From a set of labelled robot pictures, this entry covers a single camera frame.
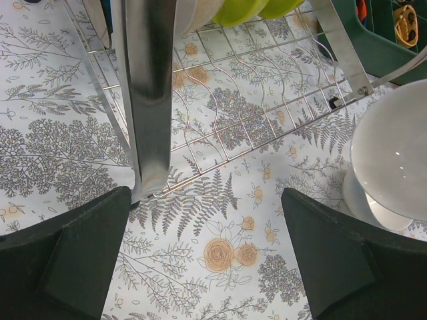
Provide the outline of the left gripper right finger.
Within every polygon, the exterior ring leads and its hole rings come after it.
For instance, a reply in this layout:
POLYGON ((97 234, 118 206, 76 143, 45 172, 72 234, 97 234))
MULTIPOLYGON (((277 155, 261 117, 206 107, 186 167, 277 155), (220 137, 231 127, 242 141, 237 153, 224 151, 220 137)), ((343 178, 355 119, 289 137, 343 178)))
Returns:
POLYGON ((285 188, 284 219, 314 319, 425 319, 426 242, 285 188))

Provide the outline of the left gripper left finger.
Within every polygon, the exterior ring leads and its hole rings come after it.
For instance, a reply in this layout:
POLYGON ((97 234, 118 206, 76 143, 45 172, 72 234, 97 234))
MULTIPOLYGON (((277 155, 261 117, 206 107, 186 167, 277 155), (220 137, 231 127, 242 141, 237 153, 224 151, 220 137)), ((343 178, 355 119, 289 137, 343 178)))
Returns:
POLYGON ((130 210, 117 187, 1 236, 1 318, 100 319, 130 210))

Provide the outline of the white ribbed bowl front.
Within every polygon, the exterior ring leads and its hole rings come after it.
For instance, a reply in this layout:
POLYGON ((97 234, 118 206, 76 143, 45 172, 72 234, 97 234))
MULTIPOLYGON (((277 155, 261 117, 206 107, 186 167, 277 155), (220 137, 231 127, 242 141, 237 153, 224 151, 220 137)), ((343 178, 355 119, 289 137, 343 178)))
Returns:
POLYGON ((356 218, 389 231, 426 220, 426 80, 389 92, 361 116, 342 197, 356 218))

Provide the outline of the teal blue bowl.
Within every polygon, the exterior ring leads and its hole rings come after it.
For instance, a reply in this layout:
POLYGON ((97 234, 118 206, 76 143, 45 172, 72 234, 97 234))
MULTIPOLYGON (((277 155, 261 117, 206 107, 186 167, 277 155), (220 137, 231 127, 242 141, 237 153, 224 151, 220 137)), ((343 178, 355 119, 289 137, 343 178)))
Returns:
POLYGON ((112 13, 111 13, 111 1, 110 0, 101 0, 101 6, 103 9, 103 14, 105 17, 105 22, 107 25, 107 30, 111 35, 113 32, 113 23, 112 23, 112 13))

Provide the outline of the lime green bowl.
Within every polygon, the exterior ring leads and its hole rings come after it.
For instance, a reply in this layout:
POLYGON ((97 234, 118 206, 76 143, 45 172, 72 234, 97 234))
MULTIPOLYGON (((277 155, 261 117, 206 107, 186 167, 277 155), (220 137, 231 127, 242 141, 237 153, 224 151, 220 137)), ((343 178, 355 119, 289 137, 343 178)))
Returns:
POLYGON ((304 2, 305 0, 269 0, 258 15, 264 19, 278 19, 304 2))
POLYGON ((222 27, 234 27, 255 17, 268 0, 225 0, 212 21, 222 27))

